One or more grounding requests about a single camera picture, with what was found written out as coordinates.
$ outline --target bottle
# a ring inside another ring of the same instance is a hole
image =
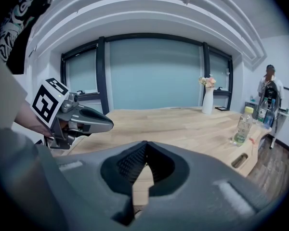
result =
[[[253,112],[253,108],[247,106],[245,107],[245,112],[243,115],[241,115],[239,123],[237,124],[237,133],[232,138],[232,142],[235,145],[240,146],[246,140],[252,125],[253,119],[251,115]]]
[[[264,128],[269,129],[271,127],[275,111],[275,99],[272,99],[272,103],[270,109],[266,113],[266,117],[264,119]]]
[[[268,98],[264,98],[264,101],[259,107],[258,117],[257,117],[257,124],[261,125],[264,122],[265,114],[268,110]]]

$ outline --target window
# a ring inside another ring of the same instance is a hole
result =
[[[214,104],[230,108],[232,57],[189,38],[156,33],[100,37],[62,54],[61,81],[79,101],[113,109],[201,106],[199,76],[216,79]]]

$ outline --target bottle cap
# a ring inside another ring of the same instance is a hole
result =
[[[245,107],[245,112],[252,114],[252,113],[254,112],[254,109],[253,109],[252,107],[246,106],[246,107]]]

